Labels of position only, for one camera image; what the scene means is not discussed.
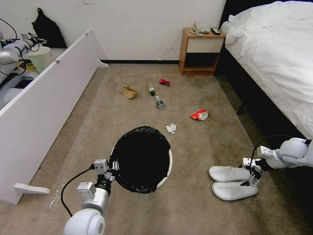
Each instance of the nightstand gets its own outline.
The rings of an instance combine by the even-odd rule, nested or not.
[[[214,75],[226,35],[211,31],[200,37],[184,28],[180,47],[179,70],[182,75]]]

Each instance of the plastic bottle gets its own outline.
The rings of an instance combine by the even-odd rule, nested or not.
[[[156,96],[156,105],[157,105],[157,108],[159,110],[163,110],[164,109],[163,101],[160,100],[159,96]]]
[[[150,92],[150,95],[154,96],[156,94],[156,91],[154,90],[154,88],[152,87],[152,84],[149,83],[149,92]]]

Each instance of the floor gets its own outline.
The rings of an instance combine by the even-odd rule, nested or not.
[[[171,81],[166,87],[158,83]],[[148,92],[153,82],[165,110],[156,108]],[[133,100],[122,87],[139,90]],[[177,65],[110,65],[98,69],[42,162],[31,184],[51,189],[49,195],[24,195],[17,206],[0,205],[0,234],[63,234],[69,215],[60,201],[63,185],[99,158],[108,158],[124,133],[142,125],[159,129],[173,153],[166,182],[153,194],[141,195],[112,184],[105,234],[311,234],[305,210],[284,171],[265,174],[259,193],[226,202],[212,190],[212,165],[239,165],[262,138],[227,80],[184,76]],[[190,114],[206,109],[208,119]],[[177,125],[176,134],[165,126]],[[66,189],[72,212],[80,209],[76,187],[94,181],[87,172]]]

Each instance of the white telephone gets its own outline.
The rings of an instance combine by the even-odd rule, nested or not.
[[[198,36],[203,36],[204,34],[208,34],[210,31],[207,24],[195,22],[193,24],[193,30],[189,30],[189,32],[193,34],[197,34]]]

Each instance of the white duvet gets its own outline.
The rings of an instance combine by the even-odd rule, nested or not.
[[[246,15],[230,16],[234,26],[225,44],[297,129],[313,139],[313,4],[296,3],[282,8],[299,10],[288,17],[280,12],[281,2],[270,4],[269,11],[256,7]],[[276,10],[273,19],[266,16]]]

